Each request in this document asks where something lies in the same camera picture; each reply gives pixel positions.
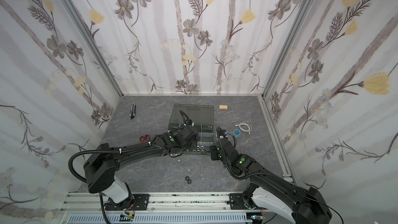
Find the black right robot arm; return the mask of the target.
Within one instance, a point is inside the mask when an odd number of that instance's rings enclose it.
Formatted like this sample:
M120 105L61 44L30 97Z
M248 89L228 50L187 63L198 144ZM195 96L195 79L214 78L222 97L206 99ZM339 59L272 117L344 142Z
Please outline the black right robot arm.
M247 208L264 208L292 224L329 224L332 213L314 187L302 188L275 175L251 156L239 153L226 135L217 138L215 153L236 180L250 180L242 193Z

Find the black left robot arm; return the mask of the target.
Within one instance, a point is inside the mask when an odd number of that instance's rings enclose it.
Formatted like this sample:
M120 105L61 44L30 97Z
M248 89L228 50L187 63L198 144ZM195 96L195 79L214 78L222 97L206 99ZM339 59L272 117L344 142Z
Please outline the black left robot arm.
M84 150L72 155L68 161L68 169L74 177L87 185L89 193L97 194L114 183L115 173L120 169L152 157L181 155L198 137L199 132L195 127L185 125L156 135L145 143L120 147L110 147L105 143L95 150ZM83 155L90 157L84 163L85 175L81 176L74 168L74 160Z

